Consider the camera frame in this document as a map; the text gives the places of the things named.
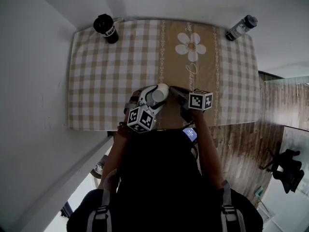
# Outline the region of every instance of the table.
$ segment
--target table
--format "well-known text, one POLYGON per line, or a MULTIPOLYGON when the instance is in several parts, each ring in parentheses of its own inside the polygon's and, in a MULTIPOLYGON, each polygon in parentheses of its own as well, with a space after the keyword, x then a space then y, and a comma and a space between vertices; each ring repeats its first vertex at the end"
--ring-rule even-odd
MULTIPOLYGON (((113 131, 133 91, 157 83, 213 92, 204 117, 210 126, 254 122, 260 116, 252 39, 234 42, 225 30, 175 20, 115 21, 109 44, 93 27, 75 33, 69 76, 69 128, 113 131)), ((179 105, 169 97, 157 129, 180 128, 179 105)))

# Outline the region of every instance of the beige and white checkered pattern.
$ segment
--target beige and white checkered pattern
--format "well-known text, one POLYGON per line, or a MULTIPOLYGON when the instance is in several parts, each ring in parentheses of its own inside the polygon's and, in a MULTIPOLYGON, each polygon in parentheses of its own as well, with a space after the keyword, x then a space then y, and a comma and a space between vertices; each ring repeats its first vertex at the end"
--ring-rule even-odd
POLYGON ((69 128, 116 130, 133 91, 157 83, 158 20, 118 21, 109 44, 93 28, 74 35, 69 80, 69 128))
POLYGON ((218 125, 254 122, 260 116, 260 89, 252 39, 234 42, 218 29, 220 94, 218 125))

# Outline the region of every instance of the right arm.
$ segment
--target right arm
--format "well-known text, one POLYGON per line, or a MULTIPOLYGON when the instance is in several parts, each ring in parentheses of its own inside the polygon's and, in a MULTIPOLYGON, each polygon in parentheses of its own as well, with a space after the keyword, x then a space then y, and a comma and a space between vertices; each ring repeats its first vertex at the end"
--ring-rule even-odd
POLYGON ((206 174, 212 185, 219 190, 223 187, 224 178, 219 154, 213 143, 211 132, 201 111, 192 110, 192 117, 197 129, 199 163, 202 174, 206 174))

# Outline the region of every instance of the smartphone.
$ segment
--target smartphone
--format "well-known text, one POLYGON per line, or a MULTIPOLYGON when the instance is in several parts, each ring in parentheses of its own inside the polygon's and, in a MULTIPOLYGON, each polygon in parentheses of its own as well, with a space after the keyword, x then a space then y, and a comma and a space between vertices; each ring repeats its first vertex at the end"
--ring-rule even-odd
POLYGON ((183 132, 187 135, 187 137, 191 140, 193 144, 197 142, 197 133, 194 130, 195 128, 185 128, 183 132))

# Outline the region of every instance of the black t-shirt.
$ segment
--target black t-shirt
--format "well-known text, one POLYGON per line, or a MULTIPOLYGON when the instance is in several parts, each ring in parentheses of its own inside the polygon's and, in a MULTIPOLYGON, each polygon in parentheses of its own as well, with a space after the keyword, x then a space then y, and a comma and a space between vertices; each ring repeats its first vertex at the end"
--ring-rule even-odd
MULTIPOLYGON (((113 231, 222 230, 223 189, 215 191, 200 175, 191 146, 182 130, 132 136, 119 169, 121 183, 110 203, 113 231)), ((86 231, 102 194, 93 190, 86 195, 68 221, 68 232, 86 231)), ((262 231, 262 219, 245 197, 232 191, 232 204, 242 212, 247 231, 262 231)))

